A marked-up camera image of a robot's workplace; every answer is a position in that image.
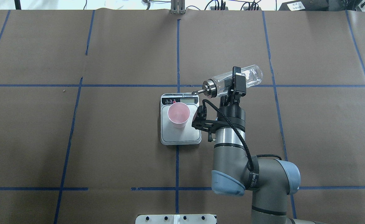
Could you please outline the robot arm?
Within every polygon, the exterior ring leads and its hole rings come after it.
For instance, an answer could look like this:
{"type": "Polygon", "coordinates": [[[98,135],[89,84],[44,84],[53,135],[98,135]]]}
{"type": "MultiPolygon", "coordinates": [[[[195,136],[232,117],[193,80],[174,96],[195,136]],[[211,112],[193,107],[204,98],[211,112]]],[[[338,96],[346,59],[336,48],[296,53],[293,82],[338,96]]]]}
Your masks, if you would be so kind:
{"type": "Polygon", "coordinates": [[[252,224],[313,224],[287,216],[288,196],[301,184],[297,166],[272,155],[251,155],[245,142],[246,113],[240,99],[262,78],[261,69],[251,65],[233,67],[211,79],[217,91],[211,96],[220,97],[217,121],[223,122],[215,131],[211,188],[216,194],[237,197],[252,191],[252,224]]]}

